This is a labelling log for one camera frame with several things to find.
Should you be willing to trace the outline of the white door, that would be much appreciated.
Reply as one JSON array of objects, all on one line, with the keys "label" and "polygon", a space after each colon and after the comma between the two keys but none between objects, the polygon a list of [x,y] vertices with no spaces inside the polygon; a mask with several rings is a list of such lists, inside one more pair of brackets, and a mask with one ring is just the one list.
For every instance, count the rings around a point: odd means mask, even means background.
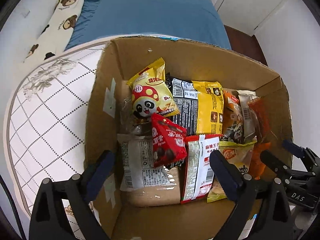
[{"label": "white door", "polygon": [[215,7],[224,25],[252,36],[282,1],[218,0]]}]

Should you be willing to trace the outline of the blue bed sheet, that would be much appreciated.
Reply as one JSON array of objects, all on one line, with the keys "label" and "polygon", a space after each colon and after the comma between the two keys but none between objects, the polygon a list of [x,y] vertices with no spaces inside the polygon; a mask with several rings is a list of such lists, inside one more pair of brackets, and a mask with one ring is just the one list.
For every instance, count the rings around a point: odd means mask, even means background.
[{"label": "blue bed sheet", "polygon": [[84,0],[67,48],[132,34],[166,35],[231,48],[211,0]]}]

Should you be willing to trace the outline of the red white spicy snack packet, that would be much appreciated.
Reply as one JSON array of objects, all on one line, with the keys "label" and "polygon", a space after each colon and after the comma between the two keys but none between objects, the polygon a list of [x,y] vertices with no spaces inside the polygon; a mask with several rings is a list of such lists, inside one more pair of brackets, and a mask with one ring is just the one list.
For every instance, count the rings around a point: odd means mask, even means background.
[{"label": "red white spicy snack packet", "polygon": [[219,134],[201,134],[186,137],[188,156],[185,161],[184,188],[181,203],[205,197],[213,183],[214,171],[210,154],[219,149]]}]

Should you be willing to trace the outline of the red chocolate snack bag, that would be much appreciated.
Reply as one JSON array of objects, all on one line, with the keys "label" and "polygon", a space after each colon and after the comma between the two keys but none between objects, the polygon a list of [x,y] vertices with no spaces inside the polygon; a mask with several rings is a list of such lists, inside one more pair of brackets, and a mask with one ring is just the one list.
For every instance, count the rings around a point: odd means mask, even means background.
[{"label": "red chocolate snack bag", "polygon": [[154,168],[184,161],[187,130],[157,113],[151,115],[151,126]]}]

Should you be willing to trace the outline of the bear print bolster pillow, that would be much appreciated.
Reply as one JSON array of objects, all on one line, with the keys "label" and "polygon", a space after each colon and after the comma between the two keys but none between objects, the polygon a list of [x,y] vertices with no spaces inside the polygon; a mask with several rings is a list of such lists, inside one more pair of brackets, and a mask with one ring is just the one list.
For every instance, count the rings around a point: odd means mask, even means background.
[{"label": "bear print bolster pillow", "polygon": [[83,5],[84,0],[57,0],[49,22],[23,63],[31,66],[61,54],[71,39]]}]

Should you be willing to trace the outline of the yellow panda snack bag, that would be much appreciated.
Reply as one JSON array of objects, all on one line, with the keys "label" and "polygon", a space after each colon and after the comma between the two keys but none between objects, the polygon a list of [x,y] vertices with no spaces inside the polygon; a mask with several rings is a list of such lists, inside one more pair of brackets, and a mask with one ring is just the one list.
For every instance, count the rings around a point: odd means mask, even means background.
[{"label": "yellow panda snack bag", "polygon": [[180,113],[165,83],[165,61],[159,58],[126,83],[132,90],[132,112],[137,119],[148,119],[153,113],[164,117]]}]

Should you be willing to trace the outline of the brown cardboard box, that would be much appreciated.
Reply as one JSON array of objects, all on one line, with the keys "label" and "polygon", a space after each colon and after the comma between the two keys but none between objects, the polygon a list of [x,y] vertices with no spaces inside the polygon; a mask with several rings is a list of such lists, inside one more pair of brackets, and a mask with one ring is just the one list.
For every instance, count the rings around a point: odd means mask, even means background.
[{"label": "brown cardboard box", "polygon": [[[289,94],[278,73],[230,50],[155,37],[118,38],[103,51],[87,110],[88,164],[94,163],[104,150],[116,150],[120,118],[118,113],[110,115],[105,110],[107,89],[115,89],[112,99],[120,103],[129,94],[125,82],[158,58],[164,59],[166,70],[174,77],[217,81],[225,88],[256,91],[268,113],[270,150],[291,165],[292,155],[281,146],[283,140],[293,138]],[[211,239],[234,206],[228,200],[214,203],[195,200],[182,205],[139,208],[127,204],[120,192],[116,192],[116,204],[112,205],[104,191],[94,205],[103,229],[112,239]]]}]

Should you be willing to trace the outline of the orange panda snack bag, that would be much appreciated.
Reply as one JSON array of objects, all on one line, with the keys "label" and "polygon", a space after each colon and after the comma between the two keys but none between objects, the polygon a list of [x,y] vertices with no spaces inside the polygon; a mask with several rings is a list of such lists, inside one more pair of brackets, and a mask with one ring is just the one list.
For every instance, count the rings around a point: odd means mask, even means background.
[{"label": "orange panda snack bag", "polygon": [[240,101],[232,93],[225,90],[223,91],[223,99],[222,140],[240,144],[244,137],[244,119]]}]

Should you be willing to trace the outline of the yellow black noodle pack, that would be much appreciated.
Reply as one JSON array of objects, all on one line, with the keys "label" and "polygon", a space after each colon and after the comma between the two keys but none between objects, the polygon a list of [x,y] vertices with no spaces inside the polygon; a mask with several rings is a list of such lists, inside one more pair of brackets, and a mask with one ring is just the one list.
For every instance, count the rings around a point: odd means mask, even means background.
[{"label": "yellow black noodle pack", "polygon": [[187,135],[222,134],[224,98],[218,82],[186,81],[166,75],[166,85],[180,113],[171,120]]}]

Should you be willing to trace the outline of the white beige wrapped cake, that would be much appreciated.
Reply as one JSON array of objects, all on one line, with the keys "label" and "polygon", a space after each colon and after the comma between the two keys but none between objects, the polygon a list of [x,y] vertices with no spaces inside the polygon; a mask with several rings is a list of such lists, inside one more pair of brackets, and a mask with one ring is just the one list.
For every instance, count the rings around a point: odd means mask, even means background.
[{"label": "white beige wrapped cake", "polygon": [[242,117],[244,119],[244,143],[252,141],[255,135],[255,126],[251,116],[248,103],[257,98],[254,91],[237,90],[242,110]]}]

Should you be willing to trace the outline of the white grey snack packet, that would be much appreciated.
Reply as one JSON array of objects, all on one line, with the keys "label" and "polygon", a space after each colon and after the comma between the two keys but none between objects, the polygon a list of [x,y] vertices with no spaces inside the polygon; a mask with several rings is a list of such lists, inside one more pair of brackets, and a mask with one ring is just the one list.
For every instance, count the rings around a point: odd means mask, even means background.
[{"label": "white grey snack packet", "polygon": [[120,190],[131,192],[144,187],[173,189],[178,184],[178,176],[164,166],[155,168],[150,136],[118,134],[124,175]]}]

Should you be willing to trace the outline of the yellow egg snack bag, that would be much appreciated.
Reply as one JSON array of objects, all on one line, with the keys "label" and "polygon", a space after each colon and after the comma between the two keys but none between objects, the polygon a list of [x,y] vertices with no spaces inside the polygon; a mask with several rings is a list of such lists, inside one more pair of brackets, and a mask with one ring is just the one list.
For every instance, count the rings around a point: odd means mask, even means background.
[{"label": "yellow egg snack bag", "polygon": [[[230,164],[237,167],[241,174],[246,174],[249,171],[255,143],[257,143],[256,138],[246,144],[237,144],[231,141],[220,141],[219,151]],[[227,198],[225,192],[220,185],[217,176],[214,175],[212,188],[207,196],[207,203],[212,203],[225,198]]]}]

